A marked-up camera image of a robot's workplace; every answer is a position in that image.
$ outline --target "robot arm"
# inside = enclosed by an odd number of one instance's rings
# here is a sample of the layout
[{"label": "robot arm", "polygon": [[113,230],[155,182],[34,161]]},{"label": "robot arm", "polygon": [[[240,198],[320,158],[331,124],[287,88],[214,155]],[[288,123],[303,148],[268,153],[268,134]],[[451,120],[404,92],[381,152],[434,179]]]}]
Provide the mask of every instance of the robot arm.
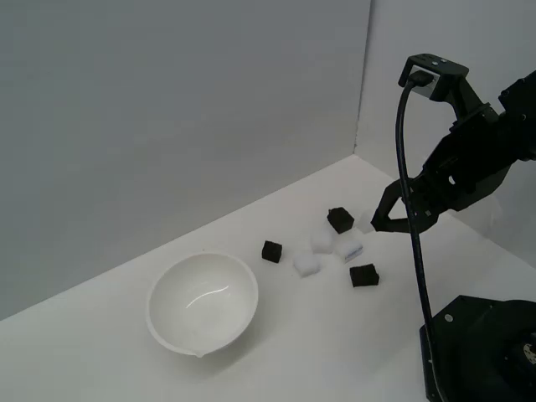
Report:
[{"label": "robot arm", "polygon": [[[418,54],[408,58],[399,85],[404,87],[417,70],[434,75],[434,80],[414,91],[449,103],[457,118],[451,133],[441,139],[422,172],[410,182],[410,199],[422,233],[448,209],[461,211],[493,193],[517,160],[536,160],[536,71],[501,93],[505,111],[498,115],[466,81],[467,67],[433,54]],[[385,189],[372,219],[377,231],[408,232],[407,219],[389,217],[400,196],[396,180]]]}]

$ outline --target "cube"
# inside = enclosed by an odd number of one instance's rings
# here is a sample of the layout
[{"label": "cube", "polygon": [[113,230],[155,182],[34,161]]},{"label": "cube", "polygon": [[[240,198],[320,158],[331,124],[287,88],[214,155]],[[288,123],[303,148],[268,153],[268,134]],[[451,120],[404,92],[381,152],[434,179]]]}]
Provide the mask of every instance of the cube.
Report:
[{"label": "cube", "polygon": [[265,241],[265,245],[262,248],[262,258],[263,260],[279,263],[281,259],[281,252],[283,251],[283,246],[274,243],[273,241]]},{"label": "cube", "polygon": [[353,216],[343,207],[330,209],[329,214],[327,214],[327,220],[339,234],[348,232],[352,228],[354,221]]},{"label": "cube", "polygon": [[345,234],[341,237],[335,243],[334,249],[335,254],[341,257],[341,260],[346,264],[363,252],[363,245],[359,240],[352,237],[351,234]]},{"label": "cube", "polygon": [[352,279],[353,287],[377,286],[379,284],[379,275],[374,264],[350,268],[350,278]]},{"label": "cube", "polygon": [[309,251],[304,251],[294,257],[294,268],[302,278],[320,271],[320,260]]}]

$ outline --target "white bowl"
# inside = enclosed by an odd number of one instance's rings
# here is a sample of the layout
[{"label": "white bowl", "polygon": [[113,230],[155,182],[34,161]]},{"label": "white bowl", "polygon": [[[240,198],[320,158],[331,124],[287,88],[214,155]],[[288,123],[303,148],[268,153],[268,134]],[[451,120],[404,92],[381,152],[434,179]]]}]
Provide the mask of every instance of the white bowl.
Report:
[{"label": "white bowl", "polygon": [[165,348],[203,357],[250,324],[259,289],[251,269],[230,255],[191,255],[165,271],[147,299],[149,331]]}]

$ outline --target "black cable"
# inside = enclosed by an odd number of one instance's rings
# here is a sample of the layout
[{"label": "black cable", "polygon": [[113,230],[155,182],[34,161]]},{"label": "black cable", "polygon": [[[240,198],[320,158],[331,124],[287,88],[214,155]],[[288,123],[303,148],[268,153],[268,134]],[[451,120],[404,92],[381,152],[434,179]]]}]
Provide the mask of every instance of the black cable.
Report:
[{"label": "black cable", "polygon": [[415,211],[410,200],[410,178],[408,177],[408,168],[405,164],[405,150],[404,150],[404,114],[405,107],[410,97],[410,92],[416,86],[426,86],[432,80],[433,76],[424,72],[418,71],[410,76],[408,83],[405,85],[402,95],[400,96],[399,108],[396,114],[396,157],[399,165],[400,175],[400,187],[402,189],[402,200],[405,204],[405,211],[408,215],[408,226],[410,228],[411,246],[413,248],[413,260],[415,263],[415,274],[417,276],[417,286],[419,288],[420,305],[422,307],[422,314],[425,319],[425,333],[428,350],[430,353],[430,362],[432,366],[432,373],[434,375],[434,382],[437,388],[437,393],[443,402],[448,402],[445,395],[445,391],[441,386],[441,379],[439,375],[439,360],[436,351],[436,337],[434,334],[434,327],[432,323],[432,311],[430,308],[430,299],[428,297],[428,290],[426,289],[425,278],[425,266],[422,260],[422,250],[420,248],[420,237],[417,225],[415,223]]}]

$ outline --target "white wall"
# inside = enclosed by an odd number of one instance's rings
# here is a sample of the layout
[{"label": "white wall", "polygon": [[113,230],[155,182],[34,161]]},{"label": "white wall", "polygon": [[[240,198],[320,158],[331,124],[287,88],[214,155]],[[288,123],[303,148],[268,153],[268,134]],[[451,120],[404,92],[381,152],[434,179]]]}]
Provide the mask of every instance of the white wall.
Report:
[{"label": "white wall", "polygon": [[[356,153],[398,177],[394,120],[397,82],[408,56],[432,53],[469,69],[482,101],[500,113],[500,91],[536,70],[533,0],[373,0]],[[405,143],[416,175],[455,120],[452,109],[410,97]],[[536,266],[536,163],[517,162],[502,187],[458,216]]]},{"label": "white wall", "polygon": [[351,154],[368,15],[3,0],[0,318]]}]

